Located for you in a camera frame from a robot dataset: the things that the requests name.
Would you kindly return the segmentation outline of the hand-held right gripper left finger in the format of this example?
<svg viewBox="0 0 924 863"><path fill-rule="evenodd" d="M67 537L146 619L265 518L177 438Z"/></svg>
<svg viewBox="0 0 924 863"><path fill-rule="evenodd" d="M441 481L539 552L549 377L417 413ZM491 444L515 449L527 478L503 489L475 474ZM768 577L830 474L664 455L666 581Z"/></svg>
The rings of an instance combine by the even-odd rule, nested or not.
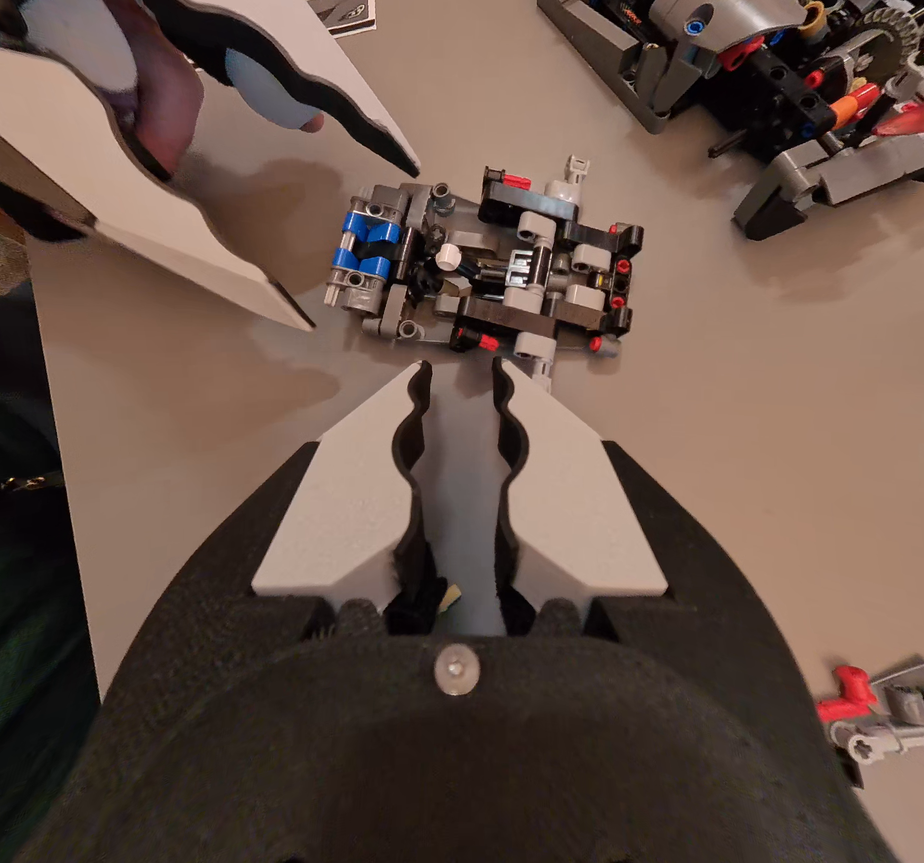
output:
<svg viewBox="0 0 924 863"><path fill-rule="evenodd" d="M327 430L251 582L260 596L307 595L336 610L367 600L393 635L427 635L446 593L412 474L433 368L411 364Z"/></svg>

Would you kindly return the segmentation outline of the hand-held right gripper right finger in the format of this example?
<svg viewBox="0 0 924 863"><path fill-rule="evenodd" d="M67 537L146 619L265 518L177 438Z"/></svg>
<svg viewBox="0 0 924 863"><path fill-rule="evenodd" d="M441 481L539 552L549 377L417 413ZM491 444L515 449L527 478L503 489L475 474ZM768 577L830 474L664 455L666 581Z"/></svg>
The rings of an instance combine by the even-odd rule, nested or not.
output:
<svg viewBox="0 0 924 863"><path fill-rule="evenodd" d="M664 572L598 433L509 361L492 361L492 397L509 467L494 542L505 632L527 634L552 600L585 620L597 598L662 596Z"/></svg>

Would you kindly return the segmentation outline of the small lego chassis assembly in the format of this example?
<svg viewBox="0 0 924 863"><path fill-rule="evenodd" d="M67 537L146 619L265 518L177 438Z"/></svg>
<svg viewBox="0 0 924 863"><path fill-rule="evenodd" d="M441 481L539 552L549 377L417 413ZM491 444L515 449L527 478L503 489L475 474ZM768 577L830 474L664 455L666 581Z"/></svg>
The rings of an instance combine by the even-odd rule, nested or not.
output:
<svg viewBox="0 0 924 863"><path fill-rule="evenodd" d="M560 349L614 356L632 326L643 227L581 221L589 161L543 189L486 167L478 200L447 183L367 187L350 200L324 304L367 335L456 353L505 351L552 389Z"/></svg>

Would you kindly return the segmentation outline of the red lego piece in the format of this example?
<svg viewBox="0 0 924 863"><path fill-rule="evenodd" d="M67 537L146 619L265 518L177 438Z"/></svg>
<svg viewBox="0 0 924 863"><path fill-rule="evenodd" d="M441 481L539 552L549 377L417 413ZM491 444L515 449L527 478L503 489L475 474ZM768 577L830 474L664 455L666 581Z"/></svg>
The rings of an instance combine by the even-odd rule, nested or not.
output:
<svg viewBox="0 0 924 863"><path fill-rule="evenodd" d="M863 669L841 664L834 669L839 695L819 700L817 715L822 723L861 718L871 715L878 697L872 689L870 676Z"/></svg>

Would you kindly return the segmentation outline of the grey lego connector piece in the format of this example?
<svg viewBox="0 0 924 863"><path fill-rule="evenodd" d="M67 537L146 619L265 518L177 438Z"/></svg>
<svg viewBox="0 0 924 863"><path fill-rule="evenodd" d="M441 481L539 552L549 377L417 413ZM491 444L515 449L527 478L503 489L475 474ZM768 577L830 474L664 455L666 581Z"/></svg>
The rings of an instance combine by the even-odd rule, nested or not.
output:
<svg viewBox="0 0 924 863"><path fill-rule="evenodd" d="M923 725L922 664L872 677L871 686L893 719L908 725Z"/></svg>

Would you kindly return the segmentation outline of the grey lego axle piece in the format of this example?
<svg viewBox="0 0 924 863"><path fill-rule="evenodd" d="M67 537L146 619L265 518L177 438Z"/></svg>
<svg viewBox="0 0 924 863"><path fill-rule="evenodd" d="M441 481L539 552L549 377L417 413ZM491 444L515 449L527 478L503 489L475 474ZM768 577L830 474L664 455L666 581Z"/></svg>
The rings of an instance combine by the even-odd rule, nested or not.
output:
<svg viewBox="0 0 924 863"><path fill-rule="evenodd" d="M828 726L828 736L834 746L863 766L923 747L923 726L897 721L834 721Z"/></svg>

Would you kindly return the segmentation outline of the large lego car model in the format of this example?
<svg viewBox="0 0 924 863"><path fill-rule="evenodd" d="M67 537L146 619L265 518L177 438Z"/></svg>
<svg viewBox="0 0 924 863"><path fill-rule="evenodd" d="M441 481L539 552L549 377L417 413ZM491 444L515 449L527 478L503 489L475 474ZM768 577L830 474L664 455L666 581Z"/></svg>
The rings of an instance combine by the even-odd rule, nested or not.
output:
<svg viewBox="0 0 924 863"><path fill-rule="evenodd" d="M692 104L764 165L733 214L752 241L922 182L922 0L537 0L651 134Z"/></svg>

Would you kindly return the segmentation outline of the person's left hand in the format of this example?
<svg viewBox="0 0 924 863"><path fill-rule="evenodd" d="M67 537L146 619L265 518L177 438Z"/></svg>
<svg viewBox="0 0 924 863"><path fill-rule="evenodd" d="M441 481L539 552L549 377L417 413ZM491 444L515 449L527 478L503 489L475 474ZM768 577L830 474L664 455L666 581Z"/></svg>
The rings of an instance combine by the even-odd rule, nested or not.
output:
<svg viewBox="0 0 924 863"><path fill-rule="evenodd" d="M129 0L120 21L138 71L138 141L173 176L194 137L204 100L191 61L166 37L141 0Z"/></svg>

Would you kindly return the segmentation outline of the dark cloth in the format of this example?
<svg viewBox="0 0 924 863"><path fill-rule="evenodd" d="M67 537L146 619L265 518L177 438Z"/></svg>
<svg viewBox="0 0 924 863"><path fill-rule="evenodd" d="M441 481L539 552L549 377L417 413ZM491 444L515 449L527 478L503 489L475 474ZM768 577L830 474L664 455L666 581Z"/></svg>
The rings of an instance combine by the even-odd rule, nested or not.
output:
<svg viewBox="0 0 924 863"><path fill-rule="evenodd" d="M32 291L26 234L1 233L1 859L76 761L100 697Z"/></svg>

